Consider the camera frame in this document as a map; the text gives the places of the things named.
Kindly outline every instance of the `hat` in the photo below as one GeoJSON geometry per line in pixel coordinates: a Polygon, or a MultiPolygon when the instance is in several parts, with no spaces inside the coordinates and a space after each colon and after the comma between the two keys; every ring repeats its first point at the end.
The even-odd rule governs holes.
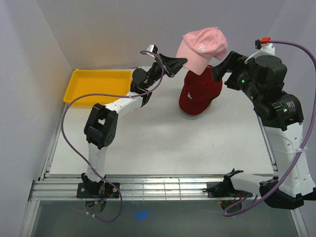
{"type": "Polygon", "coordinates": [[[188,71],[179,99],[179,106],[183,112],[198,115],[221,93],[223,81],[213,80],[212,68],[208,65],[201,75],[188,71]]]}
{"type": "Polygon", "coordinates": [[[221,60],[226,52],[226,37],[217,27],[209,27],[184,35],[177,58],[187,58],[183,67],[201,75],[213,57],[221,60]]]}

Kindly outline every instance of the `blue light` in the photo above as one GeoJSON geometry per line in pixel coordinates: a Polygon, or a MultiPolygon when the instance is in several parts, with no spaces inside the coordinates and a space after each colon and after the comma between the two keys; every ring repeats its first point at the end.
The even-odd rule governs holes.
{"type": "Polygon", "coordinates": [[[139,211],[139,212],[134,214],[134,217],[135,217],[136,220],[142,221],[142,220],[144,220],[147,217],[147,213],[148,213],[147,210],[139,211]]]}

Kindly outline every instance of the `yellow tray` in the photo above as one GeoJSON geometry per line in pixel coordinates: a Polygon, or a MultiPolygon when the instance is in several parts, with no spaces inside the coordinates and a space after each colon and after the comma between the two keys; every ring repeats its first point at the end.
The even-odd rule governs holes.
{"type": "MultiPolygon", "coordinates": [[[[74,70],[64,96],[64,102],[70,103],[77,97],[90,93],[126,95],[130,90],[131,81],[131,71],[74,70]]],[[[79,99],[73,105],[108,104],[117,99],[119,98],[110,96],[88,96],[79,99]]]]}

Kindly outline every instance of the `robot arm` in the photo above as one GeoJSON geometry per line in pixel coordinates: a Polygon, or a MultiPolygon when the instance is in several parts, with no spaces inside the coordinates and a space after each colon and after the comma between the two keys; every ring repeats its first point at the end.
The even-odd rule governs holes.
{"type": "MultiPolygon", "coordinates": [[[[157,54],[157,47],[150,45],[150,52],[157,54]]],[[[186,58],[170,58],[162,54],[158,57],[163,62],[164,74],[174,77],[182,65],[187,62],[186,58]]],[[[146,72],[143,69],[136,69],[132,75],[130,92],[128,98],[120,98],[110,104],[95,104],[90,112],[89,118],[84,128],[84,133],[89,147],[89,162],[91,166],[103,177],[105,177],[105,161],[108,146],[113,142],[116,134],[117,122],[129,112],[146,105],[150,99],[151,92],[147,89],[161,77],[162,68],[157,62],[146,72]]],[[[99,197],[104,192],[104,183],[92,171],[91,167],[81,175],[84,189],[94,197],[99,197]]]]}
{"type": "MultiPolygon", "coordinates": [[[[266,204],[274,208],[295,209],[304,205],[304,200],[316,200],[316,187],[309,173],[305,152],[298,151],[303,131],[301,104],[295,96],[282,91],[287,68],[281,59],[274,56],[273,45],[263,43],[260,50],[249,58],[230,52],[220,65],[214,67],[214,80],[220,81],[227,70],[233,72],[225,85],[242,90],[253,103],[254,111],[267,133],[280,176],[291,165],[296,153],[302,152],[294,169],[279,189],[265,200],[266,204]]],[[[219,187],[210,192],[234,193],[240,190],[263,196],[277,182],[278,177],[233,170],[224,176],[219,187]]]]}

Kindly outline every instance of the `pink baseball cap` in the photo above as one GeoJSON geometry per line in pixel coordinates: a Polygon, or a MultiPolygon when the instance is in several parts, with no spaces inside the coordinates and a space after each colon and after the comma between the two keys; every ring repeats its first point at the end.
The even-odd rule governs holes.
{"type": "Polygon", "coordinates": [[[226,37],[218,27],[209,27],[185,34],[177,58],[187,58],[188,61],[183,67],[201,75],[213,57],[221,60],[226,52],[226,37]]]}

